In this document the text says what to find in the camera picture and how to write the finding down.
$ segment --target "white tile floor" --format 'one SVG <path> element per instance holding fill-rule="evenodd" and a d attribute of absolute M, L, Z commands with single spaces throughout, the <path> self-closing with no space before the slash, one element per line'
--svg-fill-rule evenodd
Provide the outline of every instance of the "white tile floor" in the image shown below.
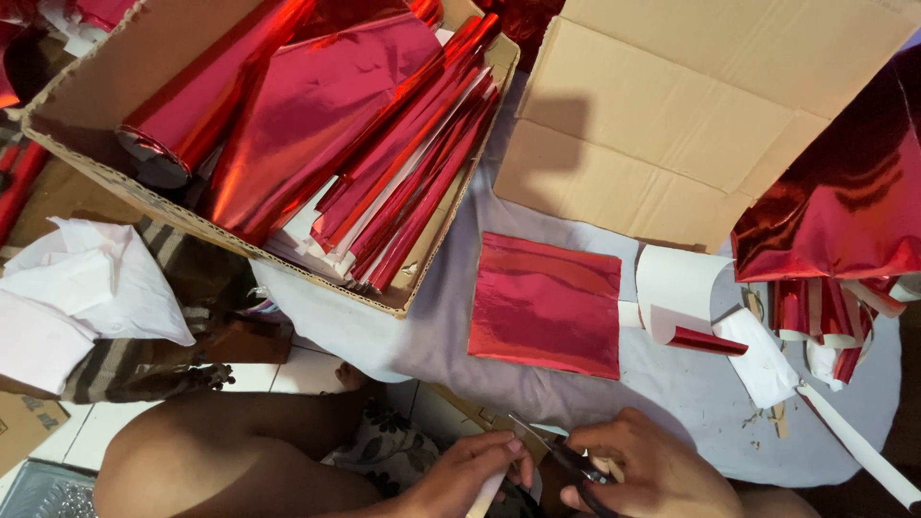
<path fill-rule="evenodd" d="M 306 338 L 294 336 L 292 342 L 297 347 L 292 348 L 291 357 L 285 365 L 233 365 L 233 376 L 237 382 L 226 385 L 224 390 L 291 394 L 342 390 L 342 385 L 335 377 L 341 359 Z M 454 406 L 417 380 L 390 385 L 388 395 L 394 408 L 439 439 L 451 441 L 482 431 Z M 96 403 L 81 406 L 63 403 L 70 419 L 36 448 L 31 456 L 98 470 L 102 456 L 115 434 L 155 404 Z M 21 466 L 20 463 L 9 473 L 0 475 L 0 501 L 3 501 Z"/>

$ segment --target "scissors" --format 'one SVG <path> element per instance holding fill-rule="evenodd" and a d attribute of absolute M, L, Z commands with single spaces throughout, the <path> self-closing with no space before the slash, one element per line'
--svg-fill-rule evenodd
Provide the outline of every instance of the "scissors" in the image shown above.
<path fill-rule="evenodd" d="M 595 467 L 588 457 L 576 453 L 563 444 L 547 441 L 537 433 L 537 430 L 525 422 L 524 418 L 515 412 L 508 414 L 508 416 L 524 430 L 530 432 L 534 437 L 537 437 L 543 442 L 544 446 L 550 450 L 554 458 L 577 480 L 576 491 L 578 491 L 579 496 L 582 497 L 582 501 L 584 501 L 595 514 L 600 518 L 618 518 L 619 515 L 605 507 L 595 494 L 589 491 L 588 487 L 589 481 L 597 484 L 616 484 L 617 480 Z"/>

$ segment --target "hand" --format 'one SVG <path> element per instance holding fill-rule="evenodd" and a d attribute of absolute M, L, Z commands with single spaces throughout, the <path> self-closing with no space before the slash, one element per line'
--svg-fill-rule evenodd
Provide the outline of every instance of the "hand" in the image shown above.
<path fill-rule="evenodd" d="M 579 427 L 566 442 L 576 452 L 616 459 L 623 484 L 592 484 L 598 499 L 633 518 L 740 518 L 739 497 L 729 482 L 697 453 L 635 408 L 625 408 L 611 423 Z M 591 512 L 569 486 L 560 492 L 566 505 Z"/>
<path fill-rule="evenodd" d="M 520 470 L 513 464 L 516 461 L 520 461 Z M 402 518 L 463 518 L 486 480 L 506 472 L 516 484 L 530 487 L 533 482 L 534 461 L 512 431 L 464 437 L 422 480 L 391 500 L 391 514 Z"/>

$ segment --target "square red foil sheet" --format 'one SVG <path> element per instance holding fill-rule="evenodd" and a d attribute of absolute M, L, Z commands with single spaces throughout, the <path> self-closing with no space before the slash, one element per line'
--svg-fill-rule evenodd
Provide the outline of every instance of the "square red foil sheet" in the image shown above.
<path fill-rule="evenodd" d="M 619 380 L 621 260 L 483 235 L 467 354 Z"/>

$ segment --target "leg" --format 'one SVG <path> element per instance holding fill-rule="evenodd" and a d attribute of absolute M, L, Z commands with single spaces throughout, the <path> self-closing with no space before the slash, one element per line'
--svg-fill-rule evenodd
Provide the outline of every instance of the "leg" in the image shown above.
<path fill-rule="evenodd" d="M 364 375 L 343 365 L 347 388 Z M 355 431 L 368 383 L 343 394 L 208 392 L 138 416 L 106 451 L 97 481 L 102 518 L 310 516 L 368 506 L 363 477 L 319 464 Z"/>

